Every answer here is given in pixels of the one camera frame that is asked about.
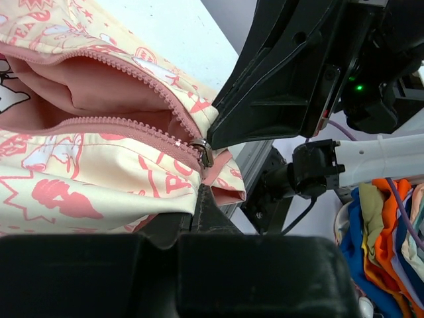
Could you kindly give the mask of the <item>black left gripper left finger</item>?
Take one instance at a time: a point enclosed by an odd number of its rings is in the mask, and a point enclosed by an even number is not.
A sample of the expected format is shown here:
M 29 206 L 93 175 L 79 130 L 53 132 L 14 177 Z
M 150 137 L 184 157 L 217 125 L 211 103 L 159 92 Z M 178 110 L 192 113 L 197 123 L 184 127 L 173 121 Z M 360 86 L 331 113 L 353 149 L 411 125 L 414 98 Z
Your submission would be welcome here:
M 152 262 L 192 221 L 166 213 L 131 235 L 4 236 L 1 316 L 176 317 L 168 265 Z

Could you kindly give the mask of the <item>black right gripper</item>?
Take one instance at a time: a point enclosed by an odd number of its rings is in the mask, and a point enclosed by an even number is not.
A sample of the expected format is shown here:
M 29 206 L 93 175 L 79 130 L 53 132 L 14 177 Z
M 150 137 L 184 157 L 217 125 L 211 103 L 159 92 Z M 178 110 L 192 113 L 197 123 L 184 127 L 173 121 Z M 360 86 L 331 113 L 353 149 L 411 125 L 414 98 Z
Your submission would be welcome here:
M 392 133 L 423 108 L 422 61 L 422 1 L 258 1 L 207 140 L 312 136 L 338 112 Z

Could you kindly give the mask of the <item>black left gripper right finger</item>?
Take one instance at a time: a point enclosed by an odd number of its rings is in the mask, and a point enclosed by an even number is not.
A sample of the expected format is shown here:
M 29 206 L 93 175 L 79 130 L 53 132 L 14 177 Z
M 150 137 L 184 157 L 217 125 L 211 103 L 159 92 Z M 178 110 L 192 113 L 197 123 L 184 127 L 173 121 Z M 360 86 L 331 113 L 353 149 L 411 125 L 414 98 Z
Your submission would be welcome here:
M 327 238 L 244 235 L 202 185 L 177 241 L 180 317 L 358 317 L 348 266 Z

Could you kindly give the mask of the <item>cream pink printed jacket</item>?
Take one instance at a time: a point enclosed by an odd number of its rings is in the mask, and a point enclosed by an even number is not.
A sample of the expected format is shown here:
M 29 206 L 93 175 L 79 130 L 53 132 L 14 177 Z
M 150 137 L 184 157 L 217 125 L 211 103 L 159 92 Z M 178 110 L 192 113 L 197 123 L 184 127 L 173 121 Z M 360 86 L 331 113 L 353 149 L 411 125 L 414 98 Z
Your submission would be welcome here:
M 1 234 L 133 233 L 246 190 L 216 92 L 95 1 L 1 2 Z

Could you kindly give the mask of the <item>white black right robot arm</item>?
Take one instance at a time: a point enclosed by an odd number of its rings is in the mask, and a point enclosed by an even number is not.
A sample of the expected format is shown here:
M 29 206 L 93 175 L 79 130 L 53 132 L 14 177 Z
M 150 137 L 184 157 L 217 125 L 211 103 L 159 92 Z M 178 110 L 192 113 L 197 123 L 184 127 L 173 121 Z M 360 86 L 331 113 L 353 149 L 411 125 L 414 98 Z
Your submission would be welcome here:
M 423 173 L 423 137 L 393 133 L 423 109 L 407 77 L 423 61 L 422 1 L 258 1 L 235 68 L 214 101 L 207 133 L 217 150 L 312 137 L 343 112 L 371 141 L 298 146 L 268 172 L 276 197 L 317 197 L 376 178 Z

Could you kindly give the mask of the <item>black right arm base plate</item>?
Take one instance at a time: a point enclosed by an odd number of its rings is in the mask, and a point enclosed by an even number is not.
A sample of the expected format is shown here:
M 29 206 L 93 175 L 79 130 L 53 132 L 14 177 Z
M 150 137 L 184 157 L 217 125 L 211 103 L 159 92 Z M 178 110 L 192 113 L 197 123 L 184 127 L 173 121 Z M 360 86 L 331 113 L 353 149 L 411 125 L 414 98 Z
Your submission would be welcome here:
M 241 210 L 259 235 L 279 234 L 294 195 L 292 165 L 271 147 Z

